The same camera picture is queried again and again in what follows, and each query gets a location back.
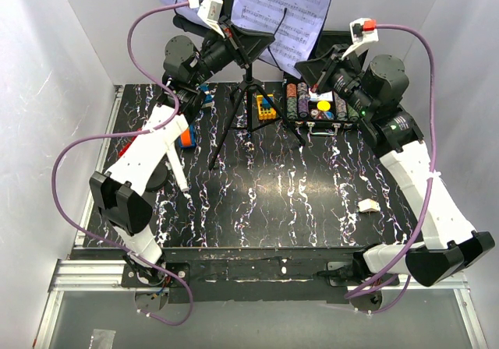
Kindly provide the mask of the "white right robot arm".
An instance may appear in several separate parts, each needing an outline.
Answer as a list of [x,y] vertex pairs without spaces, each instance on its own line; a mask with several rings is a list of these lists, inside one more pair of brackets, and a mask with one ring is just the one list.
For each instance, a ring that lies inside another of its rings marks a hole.
[[466,220],[444,183],[430,170],[430,155],[414,118],[400,102],[409,85],[405,66],[378,55],[366,70],[347,47],[336,44],[320,58],[296,63],[314,93],[333,92],[358,114],[365,143],[390,172],[414,214],[424,216],[407,253],[390,268],[430,287],[485,256],[495,241]]

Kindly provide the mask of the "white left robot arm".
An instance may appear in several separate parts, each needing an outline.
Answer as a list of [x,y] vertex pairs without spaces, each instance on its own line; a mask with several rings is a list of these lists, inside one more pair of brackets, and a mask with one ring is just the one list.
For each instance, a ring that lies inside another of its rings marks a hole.
[[144,128],[125,153],[105,173],[94,172],[90,190],[100,214],[124,241],[129,257],[138,262],[139,277],[151,287],[166,276],[162,251],[150,229],[152,207],[143,194],[163,159],[168,159],[181,191],[188,189],[175,141],[197,117],[204,101],[200,85],[231,62],[243,69],[274,42],[268,32],[236,26],[228,17],[207,22],[208,31],[197,48],[186,36],[173,37],[165,47],[162,94]]

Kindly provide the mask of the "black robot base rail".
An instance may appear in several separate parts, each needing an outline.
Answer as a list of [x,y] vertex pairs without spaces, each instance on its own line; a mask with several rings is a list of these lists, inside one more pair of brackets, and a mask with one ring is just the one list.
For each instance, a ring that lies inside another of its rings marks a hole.
[[166,248],[168,270],[183,272],[196,302],[344,303],[349,283],[327,271],[351,264],[357,248]]

